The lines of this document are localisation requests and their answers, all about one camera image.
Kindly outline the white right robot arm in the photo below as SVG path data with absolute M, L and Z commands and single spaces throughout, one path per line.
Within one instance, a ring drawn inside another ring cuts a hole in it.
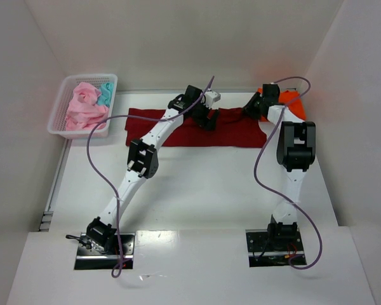
M 267 227 L 269 250 L 284 250 L 298 238 L 297 203 L 302 182 L 316 155 L 316 125 L 295 114 L 286 103 L 280 102 L 281 90 L 275 83 L 262 85 L 243 111 L 254 119 L 265 118 L 279 130 L 276 149 L 277 163 L 286 174 L 281 196 Z

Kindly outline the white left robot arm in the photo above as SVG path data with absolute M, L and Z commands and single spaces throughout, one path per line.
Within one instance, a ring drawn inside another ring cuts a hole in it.
M 140 186 L 157 172 L 158 150 L 188 118 L 204 130 L 213 130 L 219 111 L 214 110 L 212 116 L 209 113 L 213 104 L 220 99 L 220 94 L 210 87 L 200 90 L 189 85 L 185 93 L 168 103 L 161 118 L 149 119 L 155 125 L 145 135 L 130 142 L 126 173 L 121 185 L 112 187 L 113 199 L 86 229 L 86 237 L 93 248 L 106 254 L 114 250 L 123 212 Z

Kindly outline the dark red t shirt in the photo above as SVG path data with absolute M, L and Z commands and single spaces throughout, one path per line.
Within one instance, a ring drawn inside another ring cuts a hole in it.
M 164 147 L 241 147 L 262 148 L 267 140 L 260 129 L 258 121 L 244 114 L 242 108 L 221 109 L 215 130 L 206 131 L 187 119 L 164 142 Z M 129 109 L 130 115 L 159 119 L 162 109 Z M 156 122 L 128 118 L 125 124 L 127 131 L 126 146 L 133 139 L 139 139 L 149 132 Z

